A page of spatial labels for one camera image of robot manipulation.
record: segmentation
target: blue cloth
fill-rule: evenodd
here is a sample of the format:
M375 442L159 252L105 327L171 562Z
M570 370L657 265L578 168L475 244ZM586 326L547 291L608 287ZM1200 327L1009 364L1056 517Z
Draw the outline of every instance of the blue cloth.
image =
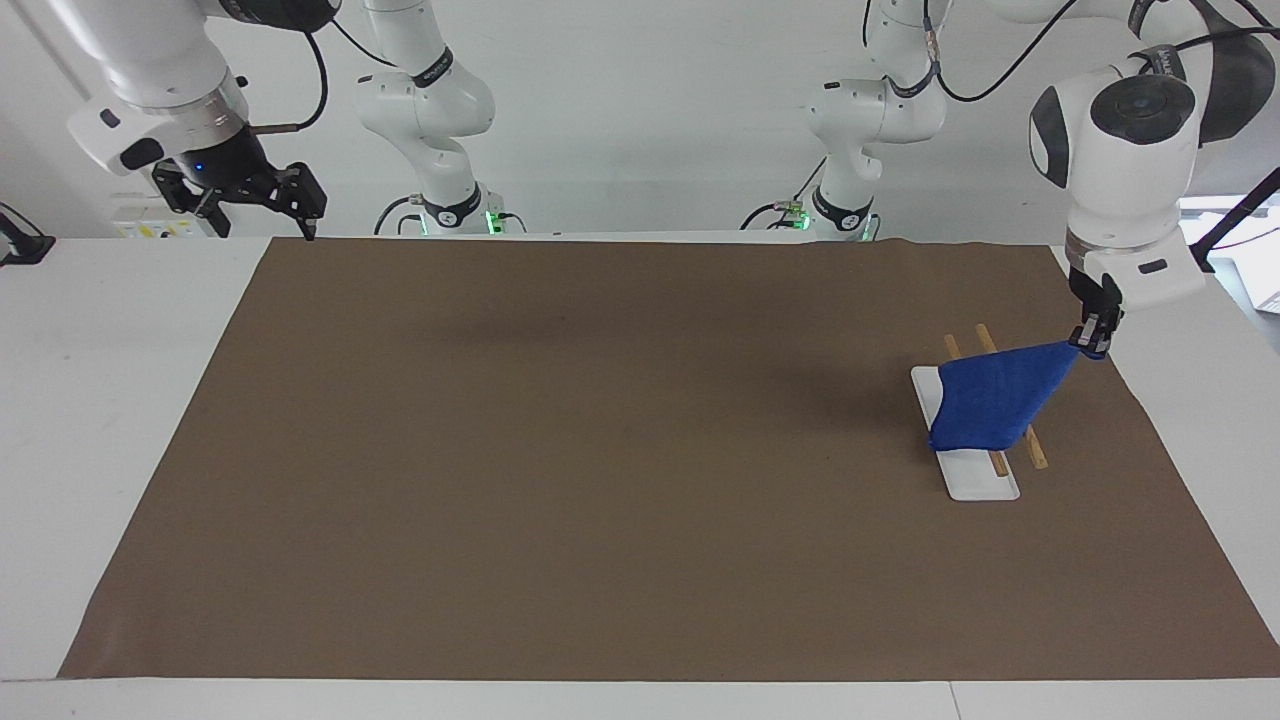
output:
M1080 355L1068 342L954 360L938 368L942 407L929 446L1009 450L1066 379Z

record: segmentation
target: brown paper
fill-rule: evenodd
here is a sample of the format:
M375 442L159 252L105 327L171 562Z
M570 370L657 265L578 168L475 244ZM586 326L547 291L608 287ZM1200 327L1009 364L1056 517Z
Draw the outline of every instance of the brown paper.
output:
M276 240L60 675L1280 675L1108 363L947 497L910 368L1078 311L1046 249Z

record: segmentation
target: wooden chopstick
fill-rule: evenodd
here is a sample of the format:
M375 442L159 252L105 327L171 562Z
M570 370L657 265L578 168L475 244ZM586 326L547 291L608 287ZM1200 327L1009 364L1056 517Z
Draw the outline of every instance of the wooden chopstick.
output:
M952 360L959 360L961 357L960 343L956 342L956 336L948 333L943 336L942 342L947 345L947 354L951 355ZM1007 478L1009 464L1005 462L1005 454L988 450L987 456L991 457L991 466L996 470L996 477Z
M975 328L978 331L978 342L982 343L982 348L987 352L997 352L996 341L991 337L991 331L987 329L984 323L978 323ZM1032 465L1037 470L1043 470L1048 468L1048 457L1044 456L1044 448L1041 447L1039 436L1036 434L1036 428L1027 425L1027 452L1032 456Z

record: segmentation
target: white plate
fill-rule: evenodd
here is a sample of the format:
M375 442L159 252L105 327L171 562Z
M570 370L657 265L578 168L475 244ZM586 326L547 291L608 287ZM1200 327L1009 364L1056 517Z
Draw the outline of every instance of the white plate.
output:
M938 369L911 368L911 382L915 384L915 396L920 400L920 410L924 411L924 423L932 428L933 419L938 416L938 409L942 406L942 378L938 375ZM1004 478L997 475L986 450L948 450L934 455L942 466L942 478L947 482L951 500L1007 502L1021 496L1018 480L1014 479L1014 470L1010 469L1009 475Z

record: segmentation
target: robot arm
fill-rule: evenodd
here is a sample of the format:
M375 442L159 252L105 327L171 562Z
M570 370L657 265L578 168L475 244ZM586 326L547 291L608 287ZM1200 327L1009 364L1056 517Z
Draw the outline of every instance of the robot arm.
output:
M444 44L429 0L362 1L383 56L399 72L360 78L360 122L413 167L429 232L490 232L488 211L499 200L476 182L454 138L489 129L493 94Z
M50 0L110 88L73 114L70 132L115 174L154 167L169 205L209 218L220 234L229 223L219 204L238 202L285 214L314 237L324 191L305 164L279 170L268 161L239 82L204 26L220 15L314 32L339 1Z
M1043 22L1057 0L986 0L997 14ZM1275 63L1254 37L1178 51L1172 44L1234 28L1204 0L1083 0L1069 17L1125 22L1152 47L1051 86L1030 117L1036 168L1071 193L1066 252L1083 302L1071 342L1105 355L1126 310L1190 295L1201 266L1179 227L1196 156L1262 109Z
M940 26L950 8L948 0L932 4ZM828 154L810 197L819 237L847 238L870 217L883 167L868 145L922 142L942 129L946 97L927 82L934 55L923 18L924 0L877 1L868 22L869 77L828 82L809 104L810 129Z

